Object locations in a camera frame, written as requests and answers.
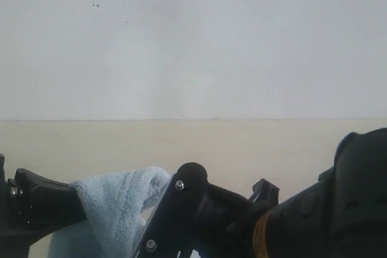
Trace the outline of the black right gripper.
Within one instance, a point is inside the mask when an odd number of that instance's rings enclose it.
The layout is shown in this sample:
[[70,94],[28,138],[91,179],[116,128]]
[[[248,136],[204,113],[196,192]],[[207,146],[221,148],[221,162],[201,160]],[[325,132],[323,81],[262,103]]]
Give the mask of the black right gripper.
[[279,188],[265,179],[249,199],[209,184],[195,217],[193,248],[200,257],[254,257],[258,219],[279,204]]

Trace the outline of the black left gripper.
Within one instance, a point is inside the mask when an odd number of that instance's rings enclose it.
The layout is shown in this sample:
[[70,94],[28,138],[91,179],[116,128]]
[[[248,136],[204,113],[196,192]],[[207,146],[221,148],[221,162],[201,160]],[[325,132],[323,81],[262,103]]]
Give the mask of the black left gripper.
[[[1,257],[28,257],[30,244],[23,231],[11,227],[12,189],[5,181],[1,154]],[[22,190],[16,202],[18,221],[28,230],[56,231],[86,220],[76,191],[69,184],[18,169],[16,185]]]

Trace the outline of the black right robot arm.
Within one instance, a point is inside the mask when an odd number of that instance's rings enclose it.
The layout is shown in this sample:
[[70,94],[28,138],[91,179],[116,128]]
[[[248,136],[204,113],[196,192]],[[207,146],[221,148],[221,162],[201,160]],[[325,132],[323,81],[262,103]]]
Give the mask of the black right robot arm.
[[318,182],[281,204],[215,187],[200,213],[200,257],[385,257],[386,129],[348,134]]

